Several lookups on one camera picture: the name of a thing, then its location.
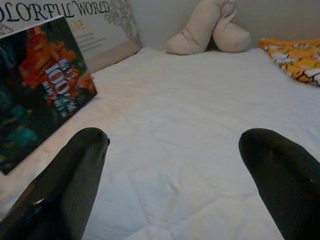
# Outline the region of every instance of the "white mattress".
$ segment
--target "white mattress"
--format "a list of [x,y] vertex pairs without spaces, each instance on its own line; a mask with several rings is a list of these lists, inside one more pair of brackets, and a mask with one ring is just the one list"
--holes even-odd
[[0,217],[79,130],[111,138],[84,240],[280,240],[238,150],[268,128],[320,159],[317,87],[259,49],[166,55],[143,49],[95,74],[99,95],[10,176]]

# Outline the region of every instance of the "book cover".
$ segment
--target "book cover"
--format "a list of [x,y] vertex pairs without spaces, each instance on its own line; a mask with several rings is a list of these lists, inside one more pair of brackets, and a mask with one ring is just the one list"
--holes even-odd
[[96,94],[64,17],[0,38],[0,171],[8,174]]

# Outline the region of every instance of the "poster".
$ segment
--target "poster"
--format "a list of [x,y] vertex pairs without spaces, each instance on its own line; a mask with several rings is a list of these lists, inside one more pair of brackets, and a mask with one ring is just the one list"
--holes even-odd
[[0,35],[63,15],[86,62],[137,40],[129,0],[2,0]]

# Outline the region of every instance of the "white wall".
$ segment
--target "white wall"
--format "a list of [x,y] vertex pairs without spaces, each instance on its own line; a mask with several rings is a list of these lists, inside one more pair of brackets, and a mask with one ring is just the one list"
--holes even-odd
[[[157,50],[184,28],[199,0],[131,0],[144,47]],[[253,46],[261,37],[283,40],[320,38],[320,0],[237,0],[239,25]]]

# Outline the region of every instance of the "bed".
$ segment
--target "bed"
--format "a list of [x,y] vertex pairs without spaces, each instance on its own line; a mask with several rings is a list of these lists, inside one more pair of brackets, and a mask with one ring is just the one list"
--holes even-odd
[[0,218],[79,130],[111,138],[84,240],[281,240],[239,154],[272,129],[320,159],[319,89],[261,49],[176,56],[143,48],[94,74],[98,96],[9,176]]

